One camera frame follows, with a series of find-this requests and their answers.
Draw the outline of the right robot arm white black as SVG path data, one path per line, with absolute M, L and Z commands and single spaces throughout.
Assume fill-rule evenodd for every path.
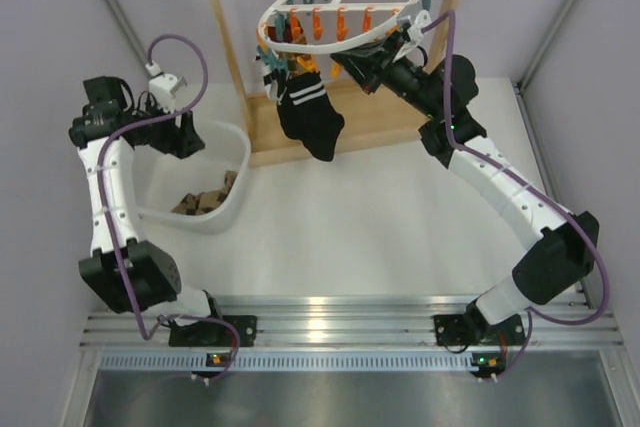
M 467 182 L 510 226 L 525 250 L 501 282 L 472 301 L 462 317 L 469 336 L 490 343 L 515 314 L 549 303 L 601 267 L 599 223 L 572 213 L 540 192 L 497 149 L 468 110 L 478 93 L 473 64 L 447 53 L 431 73 L 402 56 L 408 36 L 396 31 L 332 54 L 367 94 L 388 88 L 427 116 L 420 127 L 428 154 Z

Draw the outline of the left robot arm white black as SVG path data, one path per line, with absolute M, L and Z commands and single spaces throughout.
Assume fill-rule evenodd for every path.
M 172 346 L 217 343 L 226 321 L 215 299 L 205 290 L 186 289 L 173 257 L 145 236 L 133 182 L 138 147 L 179 160 L 204 149 L 192 114 L 170 112 L 154 92 L 140 106 L 118 77 L 94 77 L 83 87 L 88 102 L 69 129 L 92 210 L 90 253 L 78 263 L 82 280 L 115 313 L 140 317 L 157 308 Z

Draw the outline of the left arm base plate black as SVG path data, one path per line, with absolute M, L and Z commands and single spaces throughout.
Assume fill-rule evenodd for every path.
M 170 330 L 169 345 L 171 347 L 253 347 L 258 318 L 253 315 L 224 315 L 223 320 L 234 326 L 239 333 L 237 342 L 231 330 L 219 324 L 204 321 L 179 325 L 169 320 L 164 326 Z

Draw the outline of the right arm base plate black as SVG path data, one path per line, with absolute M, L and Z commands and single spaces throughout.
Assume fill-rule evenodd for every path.
M 521 317 L 489 325 L 472 321 L 466 314 L 438 314 L 433 317 L 436 344 L 450 350 L 478 346 L 521 346 L 526 334 Z

